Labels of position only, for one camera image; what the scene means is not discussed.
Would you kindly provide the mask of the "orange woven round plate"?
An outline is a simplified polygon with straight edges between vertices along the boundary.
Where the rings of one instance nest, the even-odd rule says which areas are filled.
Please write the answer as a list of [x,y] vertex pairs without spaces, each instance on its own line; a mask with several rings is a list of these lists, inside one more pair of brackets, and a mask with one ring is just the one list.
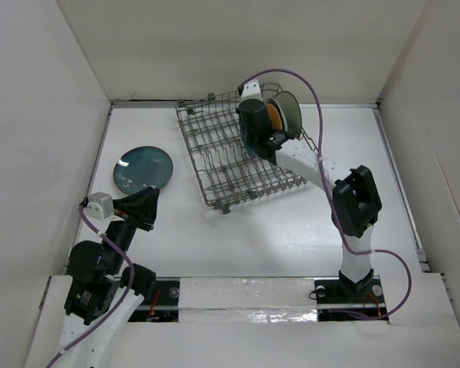
[[269,120],[273,130],[283,130],[284,124],[280,114],[280,110],[272,103],[266,104]]

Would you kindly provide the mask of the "dark blue round plate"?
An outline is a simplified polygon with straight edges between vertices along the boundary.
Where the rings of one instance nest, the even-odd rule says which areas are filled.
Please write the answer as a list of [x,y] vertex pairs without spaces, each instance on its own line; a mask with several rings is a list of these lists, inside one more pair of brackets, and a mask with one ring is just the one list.
[[149,187],[164,188],[173,170],[173,161],[166,151],[155,146],[139,146],[117,160],[113,182],[122,193],[132,195]]

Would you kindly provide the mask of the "teal scalloped plate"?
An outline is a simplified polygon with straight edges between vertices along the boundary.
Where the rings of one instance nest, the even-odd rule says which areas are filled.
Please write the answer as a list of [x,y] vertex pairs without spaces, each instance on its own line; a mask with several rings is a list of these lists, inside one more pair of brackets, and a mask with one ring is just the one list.
[[243,126],[240,126],[240,134],[241,134],[242,142],[244,144],[244,148],[245,148],[246,153],[248,154],[250,159],[253,159],[254,156],[255,156],[255,152],[249,146],[247,133],[246,133],[246,130],[245,130],[245,128]]

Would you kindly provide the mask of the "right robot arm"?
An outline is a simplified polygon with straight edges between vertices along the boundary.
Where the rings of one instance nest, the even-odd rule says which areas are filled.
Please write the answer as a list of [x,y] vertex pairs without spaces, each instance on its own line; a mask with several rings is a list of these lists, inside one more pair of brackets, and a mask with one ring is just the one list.
[[266,101],[243,100],[236,111],[248,150],[325,192],[343,239],[339,292],[345,300],[357,301],[373,279],[371,236],[382,208],[373,174],[365,166],[341,166],[311,148],[304,140],[299,103],[288,92]]

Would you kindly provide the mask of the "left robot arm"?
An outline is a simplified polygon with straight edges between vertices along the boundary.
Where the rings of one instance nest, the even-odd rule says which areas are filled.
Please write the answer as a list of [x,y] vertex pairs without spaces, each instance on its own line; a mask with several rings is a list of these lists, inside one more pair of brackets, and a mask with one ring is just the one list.
[[122,199],[95,192],[80,203],[80,218],[99,241],[71,249],[66,274],[72,282],[49,367],[107,366],[131,314],[156,297],[156,273],[133,263],[127,251],[137,230],[153,229],[158,198],[159,190],[148,187]]

